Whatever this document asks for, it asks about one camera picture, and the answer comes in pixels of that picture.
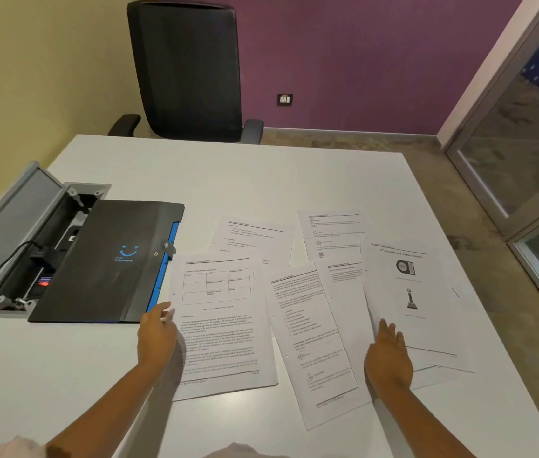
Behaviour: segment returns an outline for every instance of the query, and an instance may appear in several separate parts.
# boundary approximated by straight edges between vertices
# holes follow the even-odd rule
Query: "person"
[[[45,446],[21,437],[0,445],[0,458],[111,458],[174,353],[177,329],[169,307],[164,302],[143,315],[138,363],[89,410]],[[395,330],[394,324],[381,320],[376,342],[365,357],[365,372],[378,398],[395,418],[416,458],[473,457],[411,392],[412,362],[403,334]],[[248,445],[233,443],[208,457],[261,456]]]

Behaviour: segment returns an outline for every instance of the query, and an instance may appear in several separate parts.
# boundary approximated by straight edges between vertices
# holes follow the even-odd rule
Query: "table top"
[[[401,154],[79,135],[49,170],[64,182],[111,184],[109,199],[184,203],[179,253],[206,252],[221,214],[297,224],[298,209],[359,207],[383,239],[424,240],[468,300],[478,372],[417,396],[478,457],[539,457],[539,413]],[[297,228],[291,266],[306,262]],[[306,431],[275,340],[274,354],[274,387],[171,404],[164,381],[117,455],[201,458],[234,441],[293,458],[405,453],[382,405]],[[135,325],[0,319],[0,442],[51,439],[135,362]]]

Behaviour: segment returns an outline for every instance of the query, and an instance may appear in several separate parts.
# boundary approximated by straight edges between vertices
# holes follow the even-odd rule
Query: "black cable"
[[[34,244],[39,249],[43,247],[43,246],[39,246],[39,244],[37,244],[35,241],[25,241],[21,243],[19,246],[15,247],[15,250],[11,252],[11,255],[9,255],[7,259],[0,264],[0,269],[3,268],[15,256],[15,254],[17,254],[17,251],[19,251],[22,247],[26,246],[27,244]]]

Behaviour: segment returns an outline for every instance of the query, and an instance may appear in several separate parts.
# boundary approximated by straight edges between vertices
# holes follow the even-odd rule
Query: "forearm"
[[[110,458],[158,375],[154,369],[136,365],[89,410],[48,442],[48,458]]]
[[[394,388],[380,398],[416,458],[474,458],[409,389]]]

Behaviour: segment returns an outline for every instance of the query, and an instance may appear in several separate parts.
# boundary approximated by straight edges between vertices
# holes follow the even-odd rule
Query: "smiley face logo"
[[[121,246],[121,247],[122,247],[123,249],[125,249],[127,246],[124,244],[124,245]],[[123,249],[121,249],[121,250],[119,251],[119,253],[120,253],[121,255],[123,255],[123,257],[131,257],[131,256],[133,256],[134,254],[136,254],[136,252],[137,252],[137,251],[135,250],[135,251],[132,252],[131,254],[126,254],[125,252],[123,252]]]

